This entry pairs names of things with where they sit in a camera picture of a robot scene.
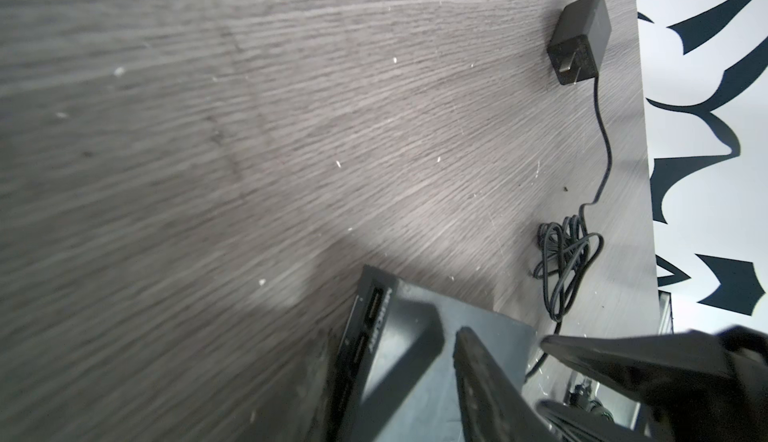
black decorative shape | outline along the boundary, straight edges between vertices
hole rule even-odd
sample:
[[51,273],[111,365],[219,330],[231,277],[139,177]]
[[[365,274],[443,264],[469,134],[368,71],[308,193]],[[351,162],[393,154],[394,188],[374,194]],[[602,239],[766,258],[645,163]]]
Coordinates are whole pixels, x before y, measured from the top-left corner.
[[727,0],[709,11],[670,25],[669,29],[677,32],[683,41],[683,54],[688,54],[722,31],[750,1],[752,0]]
[[706,101],[693,106],[674,106],[648,99],[648,102],[656,108],[697,116],[709,126],[720,142],[730,148],[730,153],[725,155],[656,159],[654,173],[650,176],[650,200],[655,221],[667,223],[661,211],[661,203],[667,191],[681,179],[697,170],[741,155],[741,144],[736,133],[712,111],[744,92],[766,70],[766,67],[768,67],[768,38],[763,39],[750,53],[723,72],[720,85]]
[[690,279],[690,276],[680,269],[678,269],[674,264],[668,263],[663,258],[656,256],[656,265],[661,267],[664,270],[667,270],[671,272],[671,275],[664,275],[662,277],[657,277],[656,280],[658,281],[659,287],[664,287],[665,285],[669,284],[677,284],[680,282],[683,282],[684,280]]
[[757,301],[765,294],[755,275],[754,265],[712,255],[696,254],[696,257],[704,261],[720,282],[720,287],[699,303],[732,313],[752,315]]

brand logo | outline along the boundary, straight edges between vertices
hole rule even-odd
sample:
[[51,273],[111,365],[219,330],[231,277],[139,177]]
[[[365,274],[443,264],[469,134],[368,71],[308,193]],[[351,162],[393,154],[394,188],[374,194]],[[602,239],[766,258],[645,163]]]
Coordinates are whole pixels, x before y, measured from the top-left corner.
[[379,340],[379,332],[381,332],[382,325],[384,324],[384,316],[386,315],[386,308],[389,305],[389,296],[392,295],[392,288],[386,290],[384,294],[384,300],[382,306],[379,309],[379,314],[376,316],[376,323],[373,325],[373,335],[371,335],[371,341],[368,343],[368,351],[372,354],[373,348],[376,347],[376,341]]

wire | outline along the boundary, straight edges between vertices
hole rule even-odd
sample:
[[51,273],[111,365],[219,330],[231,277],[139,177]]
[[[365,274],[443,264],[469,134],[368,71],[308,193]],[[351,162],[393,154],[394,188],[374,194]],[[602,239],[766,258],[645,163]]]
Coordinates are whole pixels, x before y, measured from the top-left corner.
[[[608,133],[605,131],[603,118],[600,116],[600,103],[598,102],[598,83],[599,77],[594,78],[594,115],[598,119],[600,133],[605,142],[605,153],[608,159],[603,180],[600,187],[594,195],[594,200],[590,203],[583,203],[578,208],[577,216],[566,217],[562,224],[546,223],[538,227],[538,247],[542,250],[542,261],[536,265],[533,276],[542,280],[542,289],[544,291],[544,306],[549,313],[550,319],[557,324],[554,326],[554,334],[560,333],[563,324],[563,317],[571,310],[576,295],[578,294],[581,281],[584,274],[590,268],[594,260],[603,251],[605,239],[599,233],[590,233],[587,230],[587,220],[584,217],[584,207],[593,206],[600,201],[605,184],[610,176],[610,169],[613,167],[614,158],[610,151],[610,141]],[[594,254],[591,254],[591,241],[597,239],[598,247]],[[568,278],[573,272],[571,282]],[[550,292],[550,276],[557,275],[558,281],[554,284]],[[531,370],[525,375],[525,380],[530,379],[533,374],[539,370],[548,354],[543,353],[536,360]]]

table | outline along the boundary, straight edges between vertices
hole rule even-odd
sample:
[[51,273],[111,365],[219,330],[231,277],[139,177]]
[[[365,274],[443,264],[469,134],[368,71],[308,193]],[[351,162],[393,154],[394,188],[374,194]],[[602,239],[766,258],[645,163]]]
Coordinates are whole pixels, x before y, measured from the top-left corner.
[[[605,161],[544,51],[571,1],[3,0],[0,434],[229,440],[363,263],[552,331],[535,231]],[[658,322],[637,9],[607,3],[608,245],[562,331],[598,337]]]

black and white patterned wall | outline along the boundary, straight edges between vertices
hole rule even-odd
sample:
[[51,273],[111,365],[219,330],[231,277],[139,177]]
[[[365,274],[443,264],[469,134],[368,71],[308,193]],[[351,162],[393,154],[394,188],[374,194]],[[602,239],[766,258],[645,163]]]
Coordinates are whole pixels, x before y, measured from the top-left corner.
[[768,332],[768,0],[638,0],[658,283],[675,328]]

